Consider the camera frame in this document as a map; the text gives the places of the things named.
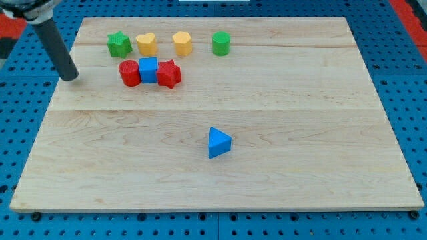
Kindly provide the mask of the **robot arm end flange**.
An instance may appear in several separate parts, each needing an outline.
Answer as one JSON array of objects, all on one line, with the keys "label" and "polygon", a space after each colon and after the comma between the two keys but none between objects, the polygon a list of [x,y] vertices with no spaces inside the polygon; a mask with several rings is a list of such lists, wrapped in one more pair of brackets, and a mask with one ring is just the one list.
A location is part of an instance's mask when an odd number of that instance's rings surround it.
[{"label": "robot arm end flange", "polygon": [[1,0],[1,10],[10,19],[24,19],[37,25],[53,17],[61,0]]}]

